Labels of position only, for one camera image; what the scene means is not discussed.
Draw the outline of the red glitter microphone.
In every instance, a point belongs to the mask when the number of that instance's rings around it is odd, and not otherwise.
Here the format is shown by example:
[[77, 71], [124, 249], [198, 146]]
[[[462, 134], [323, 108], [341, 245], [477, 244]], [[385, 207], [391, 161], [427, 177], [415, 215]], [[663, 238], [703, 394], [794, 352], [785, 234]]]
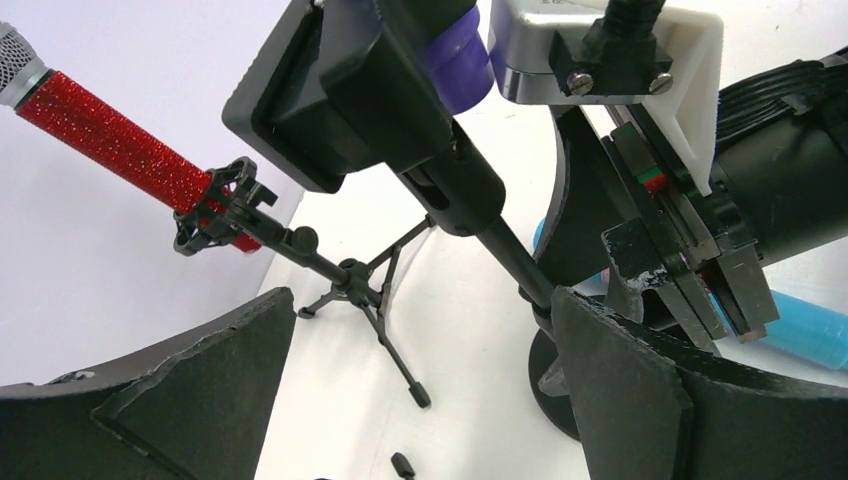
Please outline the red glitter microphone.
[[222, 216], [231, 190], [61, 71], [49, 68], [11, 24], [1, 25], [1, 103], [31, 125], [171, 208], [176, 250], [212, 245], [244, 253], [259, 243]]

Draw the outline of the black shock-mount tripod stand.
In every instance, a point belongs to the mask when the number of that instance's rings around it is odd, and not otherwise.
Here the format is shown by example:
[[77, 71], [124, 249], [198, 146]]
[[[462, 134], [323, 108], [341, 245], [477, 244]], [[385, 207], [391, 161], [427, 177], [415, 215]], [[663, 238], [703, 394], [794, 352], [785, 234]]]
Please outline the black shock-mount tripod stand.
[[176, 211], [173, 215], [177, 226], [174, 249], [184, 256], [192, 256], [212, 247], [234, 246], [245, 237], [328, 280], [330, 289], [300, 308], [297, 315], [312, 319], [332, 302], [351, 304], [367, 318], [418, 407], [430, 407], [432, 401], [426, 388], [413, 376], [388, 336], [387, 316], [401, 253], [413, 240], [433, 229], [435, 220], [426, 215], [368, 262], [348, 258], [336, 264], [318, 253], [319, 238], [313, 228], [302, 226], [292, 230], [260, 210], [262, 204], [274, 205], [277, 195], [256, 180], [256, 172], [255, 162], [246, 157], [209, 170], [210, 184], [199, 202], [187, 212]]

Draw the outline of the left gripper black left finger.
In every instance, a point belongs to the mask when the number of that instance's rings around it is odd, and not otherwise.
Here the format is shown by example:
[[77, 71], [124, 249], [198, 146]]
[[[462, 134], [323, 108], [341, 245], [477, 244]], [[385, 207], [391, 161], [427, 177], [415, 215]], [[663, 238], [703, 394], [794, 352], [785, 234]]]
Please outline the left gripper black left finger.
[[5, 479], [251, 479], [291, 345], [272, 289], [191, 330], [1, 390]]

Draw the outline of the black round-base mic stand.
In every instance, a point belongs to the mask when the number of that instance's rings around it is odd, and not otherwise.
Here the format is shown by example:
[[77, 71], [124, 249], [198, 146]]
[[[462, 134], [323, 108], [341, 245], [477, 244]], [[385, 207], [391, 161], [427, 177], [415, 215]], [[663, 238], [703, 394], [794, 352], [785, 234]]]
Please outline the black round-base mic stand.
[[474, 5], [293, 1], [222, 120], [312, 192], [333, 194], [347, 175], [386, 165], [443, 231], [483, 244], [551, 334], [553, 284], [503, 219], [502, 180], [429, 75], [428, 46]]

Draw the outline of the purple microphone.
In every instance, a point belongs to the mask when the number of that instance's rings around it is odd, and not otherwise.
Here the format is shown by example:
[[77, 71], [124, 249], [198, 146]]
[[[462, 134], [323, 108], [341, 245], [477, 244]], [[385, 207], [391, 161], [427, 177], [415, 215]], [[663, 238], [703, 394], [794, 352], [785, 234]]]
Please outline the purple microphone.
[[457, 115], [478, 105], [494, 84], [489, 52], [479, 33], [474, 5], [427, 48], [430, 79], [446, 109]]

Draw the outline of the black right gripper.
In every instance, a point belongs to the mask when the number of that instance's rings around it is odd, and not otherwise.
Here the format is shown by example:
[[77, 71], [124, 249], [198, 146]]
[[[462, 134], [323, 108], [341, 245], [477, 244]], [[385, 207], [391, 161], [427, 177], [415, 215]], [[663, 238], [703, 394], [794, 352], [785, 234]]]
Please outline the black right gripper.
[[610, 263], [607, 307], [645, 324], [652, 291], [702, 350], [716, 354], [727, 330], [700, 280], [750, 342], [778, 317], [764, 268], [847, 234], [845, 50], [720, 91], [708, 196], [644, 107], [614, 108], [602, 142], [580, 108], [550, 114], [556, 170], [536, 264], [573, 286]]

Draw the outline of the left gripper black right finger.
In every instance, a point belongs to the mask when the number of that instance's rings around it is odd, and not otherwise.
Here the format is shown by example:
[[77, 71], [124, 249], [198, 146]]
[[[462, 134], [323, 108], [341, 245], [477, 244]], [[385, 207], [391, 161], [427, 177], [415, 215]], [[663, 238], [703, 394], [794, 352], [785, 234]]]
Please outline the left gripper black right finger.
[[717, 357], [571, 288], [553, 335], [594, 479], [843, 479], [847, 391]]

